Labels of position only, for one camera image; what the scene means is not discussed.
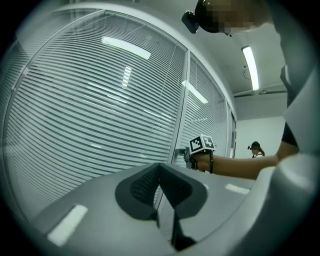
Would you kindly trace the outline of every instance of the person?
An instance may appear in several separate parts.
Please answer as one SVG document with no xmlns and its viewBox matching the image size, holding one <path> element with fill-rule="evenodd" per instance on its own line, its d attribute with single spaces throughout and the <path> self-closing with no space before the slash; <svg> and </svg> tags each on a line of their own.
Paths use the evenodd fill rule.
<svg viewBox="0 0 320 256">
<path fill-rule="evenodd" d="M 251 146 L 248 146 L 248 150 L 251 150 L 252 158 L 261 158 L 266 156 L 265 152 L 262 150 L 259 142 L 257 141 L 253 142 Z"/>
<path fill-rule="evenodd" d="M 316 48 L 303 26 L 275 0 L 201 0 L 199 3 L 204 9 L 206 23 L 211 22 L 213 27 L 243 32 L 251 31 L 265 23 L 274 25 L 280 35 L 280 46 L 285 61 L 280 78 L 287 89 L 289 106 L 318 61 Z M 286 123 L 281 143 L 274 155 L 235 159 L 217 155 L 210 158 L 208 154 L 198 153 L 193 155 L 193 160 L 200 171 L 255 180 L 263 168 L 276 166 L 281 160 L 298 152 L 297 142 Z"/>
</svg>

